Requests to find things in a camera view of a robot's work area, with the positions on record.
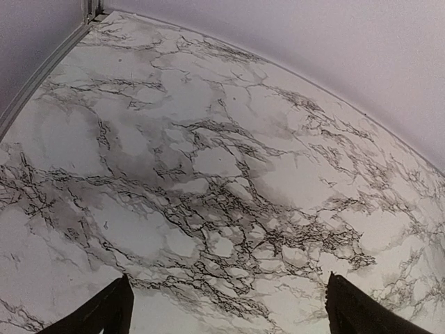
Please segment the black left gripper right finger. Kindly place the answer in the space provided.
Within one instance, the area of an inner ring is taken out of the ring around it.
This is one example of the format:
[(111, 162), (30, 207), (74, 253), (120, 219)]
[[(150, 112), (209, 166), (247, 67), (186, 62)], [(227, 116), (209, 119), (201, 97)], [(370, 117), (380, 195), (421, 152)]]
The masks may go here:
[(330, 332), (334, 334), (429, 334), (430, 332), (399, 317), (343, 276), (331, 273), (325, 309)]

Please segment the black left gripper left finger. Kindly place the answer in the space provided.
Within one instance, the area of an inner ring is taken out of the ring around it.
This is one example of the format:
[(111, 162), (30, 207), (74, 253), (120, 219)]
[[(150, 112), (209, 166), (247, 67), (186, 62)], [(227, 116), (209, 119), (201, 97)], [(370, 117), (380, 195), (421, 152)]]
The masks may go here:
[(134, 293), (128, 276), (115, 279), (73, 313), (41, 330), (40, 334), (129, 334)]

